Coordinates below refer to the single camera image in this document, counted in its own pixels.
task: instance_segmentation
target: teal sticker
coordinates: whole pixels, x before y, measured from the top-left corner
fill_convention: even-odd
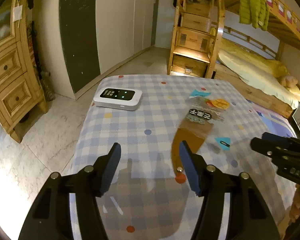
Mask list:
[[[191,97],[207,97],[211,95],[211,93],[208,93],[208,92],[201,92],[201,91],[198,91],[198,90],[193,90],[192,93],[190,94]]]
[[[230,150],[231,139],[229,137],[218,137],[215,138],[221,149],[225,151]]]

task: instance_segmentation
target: wooden ladder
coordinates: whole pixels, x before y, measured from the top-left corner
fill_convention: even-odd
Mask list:
[[[215,0],[203,0],[201,3],[182,1],[181,5],[181,0],[177,0],[167,74],[174,71],[211,78],[218,54],[218,41],[221,41],[223,33],[224,10],[221,21],[218,10],[218,31],[216,35],[211,35],[211,13]]]

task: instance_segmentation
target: white router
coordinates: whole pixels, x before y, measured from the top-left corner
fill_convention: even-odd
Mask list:
[[[142,91],[138,89],[103,87],[95,93],[93,100],[97,106],[133,111],[138,109],[141,96]]]

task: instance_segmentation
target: wooden staircase drawer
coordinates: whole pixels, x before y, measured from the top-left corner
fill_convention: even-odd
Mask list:
[[[186,13],[183,16],[182,26],[209,33],[210,18]]]
[[[211,0],[203,0],[202,3],[187,3],[186,12],[210,18],[211,7]]]
[[[207,52],[210,39],[209,35],[178,28],[176,46]]]
[[[0,92],[26,72],[24,59],[18,51],[21,51],[20,41],[0,52]]]
[[[192,58],[174,55],[172,62],[172,71],[195,77],[203,77],[207,69],[207,65],[207,63]]]
[[[35,93],[28,73],[13,81],[0,93],[0,110],[10,125],[31,109]]]

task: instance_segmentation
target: bunk bed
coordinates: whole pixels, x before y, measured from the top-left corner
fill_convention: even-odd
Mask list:
[[[280,63],[284,44],[300,50],[300,19],[280,0],[266,0],[266,3],[269,8],[267,31],[280,41],[277,52],[224,25],[225,10],[239,14],[240,0],[203,0],[200,3],[177,0],[167,74],[226,80],[247,100],[285,118],[290,117],[300,102],[300,86],[288,91],[277,82],[277,78],[282,74],[289,75]],[[217,22],[211,20],[213,5],[218,9]],[[256,49],[225,40],[224,33]],[[278,70],[275,74],[271,72],[274,65],[279,73]]]

